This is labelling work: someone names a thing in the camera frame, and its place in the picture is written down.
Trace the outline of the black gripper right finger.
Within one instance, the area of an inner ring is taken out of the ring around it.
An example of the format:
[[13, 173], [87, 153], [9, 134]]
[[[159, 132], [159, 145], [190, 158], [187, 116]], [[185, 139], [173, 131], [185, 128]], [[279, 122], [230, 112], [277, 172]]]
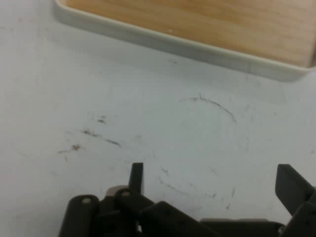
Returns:
[[275, 193], [292, 218], [280, 232], [281, 237], [316, 235], [316, 188], [291, 165], [279, 164]]

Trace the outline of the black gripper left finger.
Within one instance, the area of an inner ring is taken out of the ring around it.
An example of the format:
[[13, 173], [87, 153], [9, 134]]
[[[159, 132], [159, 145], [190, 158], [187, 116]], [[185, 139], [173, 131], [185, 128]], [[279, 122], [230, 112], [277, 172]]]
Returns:
[[155, 231], [142, 226], [136, 217], [115, 203], [117, 191], [130, 188], [142, 193], [143, 163], [131, 166], [127, 186], [108, 189], [100, 200], [94, 195], [80, 195], [72, 198], [67, 205], [59, 231], [60, 237], [154, 237]]

